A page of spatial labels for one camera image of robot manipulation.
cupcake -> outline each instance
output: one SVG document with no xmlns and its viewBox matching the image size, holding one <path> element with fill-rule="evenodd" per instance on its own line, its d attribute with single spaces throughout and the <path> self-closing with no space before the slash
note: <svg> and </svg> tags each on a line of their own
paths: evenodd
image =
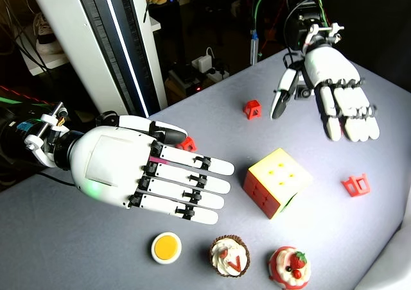
<svg viewBox="0 0 411 290">
<path fill-rule="evenodd" d="M 240 277 L 250 266 L 249 250 L 237 235 L 216 238 L 209 255 L 213 268 L 221 276 Z"/>
<path fill-rule="evenodd" d="M 269 262 L 270 279 L 285 290 L 302 289 L 311 276 L 311 262 L 294 247 L 276 250 Z"/>
</svg>

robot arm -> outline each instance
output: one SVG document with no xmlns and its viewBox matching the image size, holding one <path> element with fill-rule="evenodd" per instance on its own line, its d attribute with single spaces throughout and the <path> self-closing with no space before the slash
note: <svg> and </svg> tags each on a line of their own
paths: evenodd
<svg viewBox="0 0 411 290">
<path fill-rule="evenodd" d="M 58 113 L 55 109 L 48 115 L 55 120 L 45 117 L 50 131 L 60 121 Z M 218 214 L 211 209 L 222 208 L 224 199 L 209 191 L 227 194 L 230 184 L 194 170 L 231 175 L 231 163 L 168 146 L 187 136 L 170 124 L 114 112 L 99 116 L 98 124 L 85 134 L 69 131 L 58 135 L 53 149 L 42 152 L 49 158 L 49 167 L 70 169 L 80 191 L 112 205 L 159 211 L 206 224 L 217 222 Z M 33 139 L 39 143 L 37 138 L 43 139 L 28 135 L 26 143 L 33 144 Z M 34 147 L 36 157 L 37 150 L 44 147 Z"/>
<path fill-rule="evenodd" d="M 272 103 L 271 118 L 277 119 L 283 113 L 295 91 L 297 76 L 302 73 L 307 87 L 314 89 L 317 101 L 322 103 L 319 109 L 331 140 L 341 138 L 341 127 L 351 141 L 377 139 L 380 129 L 375 119 L 376 107 L 370 105 L 362 90 L 363 81 L 354 65 L 332 48 L 341 40 L 338 32 L 344 27 L 337 23 L 324 26 L 317 0 L 295 3 L 292 10 L 295 17 L 289 25 L 284 24 L 284 32 L 287 32 L 291 48 L 300 51 L 303 59 L 287 68 L 281 78 Z"/>
</svg>

red and white cake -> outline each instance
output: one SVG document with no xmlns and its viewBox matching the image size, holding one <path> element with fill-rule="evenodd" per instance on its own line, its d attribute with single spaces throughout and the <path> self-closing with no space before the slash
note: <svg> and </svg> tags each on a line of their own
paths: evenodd
<svg viewBox="0 0 411 290">
<path fill-rule="evenodd" d="M 294 247 L 276 250 L 269 262 L 270 279 L 286 290 L 302 289 L 311 276 L 311 262 Z"/>
</svg>

light strip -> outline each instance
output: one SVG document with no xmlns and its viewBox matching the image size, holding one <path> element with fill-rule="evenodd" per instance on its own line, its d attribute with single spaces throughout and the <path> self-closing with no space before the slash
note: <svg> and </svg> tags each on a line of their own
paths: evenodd
<svg viewBox="0 0 411 290">
<path fill-rule="evenodd" d="M 124 52 L 124 55 L 126 57 L 128 68 L 130 69 L 131 76 L 133 77 L 134 85 L 136 86 L 137 93 L 139 94 L 139 99 L 140 99 L 140 102 L 143 106 L 144 114 L 146 115 L 146 118 L 147 118 L 148 117 L 148 111 L 147 111 L 147 108 L 146 108 L 146 104 L 144 103 L 143 95 L 141 94 L 139 83 L 137 81 L 137 77 L 136 77 L 136 74 L 134 72 L 134 68 L 133 68 L 133 65 L 131 63 L 130 56 L 128 55 L 127 47 L 126 47 L 126 44 L 124 42 L 124 38 L 123 38 L 123 34 L 121 33 L 120 26 L 118 24 L 118 20 L 117 20 L 117 17 L 116 17 L 116 13 L 114 11 L 113 4 L 112 4 L 111 0 L 107 0 L 107 4 L 109 6 L 109 10 L 110 10 L 110 14 L 111 14 L 111 17 L 113 19 L 113 22 L 114 22 L 114 26 L 116 27 L 117 35 L 120 39 L 121 48 L 123 48 L 123 52 Z"/>
</svg>

yellow and white round object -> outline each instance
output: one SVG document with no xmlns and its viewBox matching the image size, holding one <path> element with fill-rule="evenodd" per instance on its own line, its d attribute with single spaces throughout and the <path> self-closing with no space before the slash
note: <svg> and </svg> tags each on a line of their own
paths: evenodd
<svg viewBox="0 0 411 290">
<path fill-rule="evenodd" d="M 152 243 L 152 256 L 159 264 L 173 263 L 180 254 L 181 241 L 173 232 L 159 234 Z"/>
</svg>

